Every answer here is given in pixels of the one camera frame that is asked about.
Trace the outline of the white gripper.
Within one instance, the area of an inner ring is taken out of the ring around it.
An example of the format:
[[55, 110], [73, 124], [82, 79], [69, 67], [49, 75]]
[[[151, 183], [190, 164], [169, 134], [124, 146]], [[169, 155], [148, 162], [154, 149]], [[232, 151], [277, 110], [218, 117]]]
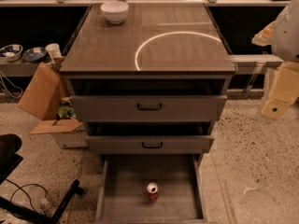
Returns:
[[299, 63], [283, 62], [274, 73], [268, 94], [258, 106], [255, 118], [263, 123], [279, 120], [299, 97]]

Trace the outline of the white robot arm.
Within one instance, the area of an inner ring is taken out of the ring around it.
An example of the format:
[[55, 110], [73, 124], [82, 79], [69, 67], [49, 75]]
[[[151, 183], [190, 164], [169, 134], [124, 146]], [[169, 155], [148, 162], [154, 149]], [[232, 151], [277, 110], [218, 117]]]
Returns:
[[272, 53], [282, 60], [258, 111], [261, 119], [275, 121], [299, 98], [299, 0], [291, 0], [273, 22], [252, 38], [252, 43], [270, 45]]

